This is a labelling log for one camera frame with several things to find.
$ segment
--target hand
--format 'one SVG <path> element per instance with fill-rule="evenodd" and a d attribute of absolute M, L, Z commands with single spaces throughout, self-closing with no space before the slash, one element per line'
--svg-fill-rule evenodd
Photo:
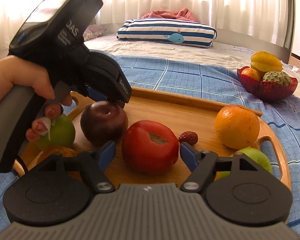
<path fill-rule="evenodd" d="M 0 100 L 11 90 L 14 84 L 31 86 L 36 94 L 45 99 L 55 98 L 47 70 L 44 67 L 16 56 L 7 56 L 0 60 Z M 72 104 L 71 96 L 68 95 L 60 103 L 70 106 Z M 44 113 L 48 118 L 54 119 L 60 116 L 61 105 L 48 105 Z M 38 141 L 40 139 L 39 133 L 46 129 L 41 120 L 34 120 L 32 127 L 26 132 L 26 137 L 29 141 Z"/>

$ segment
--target fruit bowl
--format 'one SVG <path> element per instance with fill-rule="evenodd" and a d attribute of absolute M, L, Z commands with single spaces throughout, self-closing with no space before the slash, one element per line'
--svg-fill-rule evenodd
<path fill-rule="evenodd" d="M 298 80 L 293 77 L 291 78 L 293 84 L 289 86 L 283 86 L 276 82 L 255 80 L 248 75 L 241 74 L 246 68 L 249 67 L 245 66 L 241 69 L 237 69 L 238 79 L 247 92 L 260 98 L 262 101 L 275 102 L 285 99 L 291 96 L 298 86 Z"/>

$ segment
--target blue and white striped cushion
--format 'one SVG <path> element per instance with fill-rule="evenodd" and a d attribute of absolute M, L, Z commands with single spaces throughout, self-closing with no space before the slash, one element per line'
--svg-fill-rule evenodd
<path fill-rule="evenodd" d="M 128 20 L 117 31 L 117 39 L 154 41 L 209 48 L 217 37 L 215 28 L 203 23 L 163 18 Z"/>

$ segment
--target blue whale applique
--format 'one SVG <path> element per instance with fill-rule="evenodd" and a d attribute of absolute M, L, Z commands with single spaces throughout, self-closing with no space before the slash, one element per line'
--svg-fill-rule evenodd
<path fill-rule="evenodd" d="M 168 37 L 169 35 L 163 35 L 167 40 L 175 43 L 183 43 L 184 38 L 180 33 L 173 33 Z"/>

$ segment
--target blue checkered blanket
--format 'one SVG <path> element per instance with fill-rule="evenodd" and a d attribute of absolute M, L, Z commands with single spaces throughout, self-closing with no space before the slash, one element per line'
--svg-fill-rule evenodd
<path fill-rule="evenodd" d="M 247 93 L 237 74 L 224 67 L 199 65 L 152 57 L 114 57 L 132 86 L 238 104 L 263 112 L 262 119 L 273 129 L 286 153 L 293 192 L 288 226 L 300 234 L 300 99 L 291 96 L 267 104 Z M 261 150 L 269 157 L 274 175 L 280 170 L 270 142 Z M 4 190 L 16 179 L 13 173 L 0 174 L 0 231 L 8 224 L 2 206 Z"/>

